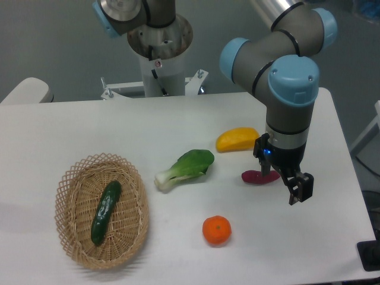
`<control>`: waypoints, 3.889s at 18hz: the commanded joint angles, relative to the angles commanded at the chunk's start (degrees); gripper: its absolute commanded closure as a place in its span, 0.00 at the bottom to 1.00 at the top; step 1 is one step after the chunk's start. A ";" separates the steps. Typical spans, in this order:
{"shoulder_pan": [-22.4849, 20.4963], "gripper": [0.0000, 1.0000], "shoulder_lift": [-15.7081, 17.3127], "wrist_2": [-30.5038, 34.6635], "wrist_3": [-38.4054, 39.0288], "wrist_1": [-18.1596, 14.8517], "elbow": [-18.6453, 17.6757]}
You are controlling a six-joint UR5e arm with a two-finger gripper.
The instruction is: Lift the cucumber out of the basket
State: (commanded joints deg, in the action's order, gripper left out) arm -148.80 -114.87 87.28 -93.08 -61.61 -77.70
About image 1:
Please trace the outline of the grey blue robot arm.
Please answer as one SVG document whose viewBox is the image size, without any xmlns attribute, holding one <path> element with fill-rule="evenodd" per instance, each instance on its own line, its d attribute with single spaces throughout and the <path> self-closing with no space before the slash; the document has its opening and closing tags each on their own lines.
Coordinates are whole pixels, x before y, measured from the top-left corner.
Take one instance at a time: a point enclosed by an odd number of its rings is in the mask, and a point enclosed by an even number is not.
<svg viewBox="0 0 380 285">
<path fill-rule="evenodd" d="M 278 172 L 290 192 L 289 203 L 312 196 L 314 179 L 303 173 L 319 69 L 312 60 L 337 37 L 334 16 L 303 1 L 253 1 L 270 34 L 254 43 L 235 38 L 222 50 L 221 72 L 265 105 L 265 133 L 254 144 L 261 173 Z M 94 1 L 93 9 L 111 37 L 127 35 L 142 58 L 147 97 L 183 96 L 186 83 L 181 56 L 193 32 L 176 12 L 174 1 Z"/>
</svg>

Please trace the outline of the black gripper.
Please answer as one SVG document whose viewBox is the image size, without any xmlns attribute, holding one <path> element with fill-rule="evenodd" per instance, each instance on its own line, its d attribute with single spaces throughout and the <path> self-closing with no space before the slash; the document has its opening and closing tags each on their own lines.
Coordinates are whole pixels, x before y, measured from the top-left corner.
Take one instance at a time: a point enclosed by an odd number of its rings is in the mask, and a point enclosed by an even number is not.
<svg viewBox="0 0 380 285">
<path fill-rule="evenodd" d="M 300 164 L 304 156 L 306 144 L 296 148 L 280 148 L 269 142 L 270 135 L 263 134 L 255 140 L 253 155 L 259 160 L 262 177 L 270 174 L 271 168 L 283 177 L 290 197 L 289 204 L 304 202 L 314 190 L 314 177 L 300 172 Z"/>
</svg>

